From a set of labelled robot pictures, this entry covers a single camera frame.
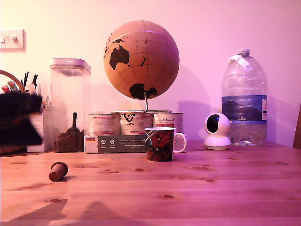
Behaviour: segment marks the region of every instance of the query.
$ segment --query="light switch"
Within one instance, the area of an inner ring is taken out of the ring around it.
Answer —
[[[24,49],[24,30],[1,30],[1,49]]]

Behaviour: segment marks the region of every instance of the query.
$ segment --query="cardboard box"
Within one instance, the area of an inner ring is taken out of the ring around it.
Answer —
[[[27,146],[27,152],[45,152],[53,148],[51,105],[42,105],[42,107],[44,108],[43,113],[30,117],[30,121],[37,133],[43,138],[43,143]]]
[[[85,136],[86,153],[145,153],[145,135]]]

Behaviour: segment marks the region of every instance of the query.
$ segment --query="plastic water bottle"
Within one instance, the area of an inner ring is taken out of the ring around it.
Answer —
[[[230,120],[236,146],[264,145],[267,139],[267,78],[249,49],[229,59],[222,80],[222,113]]]

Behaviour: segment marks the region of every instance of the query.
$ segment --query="white security camera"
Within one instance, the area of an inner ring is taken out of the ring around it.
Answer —
[[[205,120],[205,130],[209,134],[204,141],[212,150],[226,150],[231,145],[227,133],[230,129],[229,119],[222,113],[213,113]]]

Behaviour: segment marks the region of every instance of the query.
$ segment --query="patterned mug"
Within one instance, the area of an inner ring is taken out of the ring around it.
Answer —
[[[146,154],[150,161],[171,161],[173,153],[183,152],[187,146],[186,136],[182,133],[174,133],[173,127],[153,127],[145,128],[146,135]],[[181,137],[184,140],[183,147],[180,150],[173,151],[176,138]]]

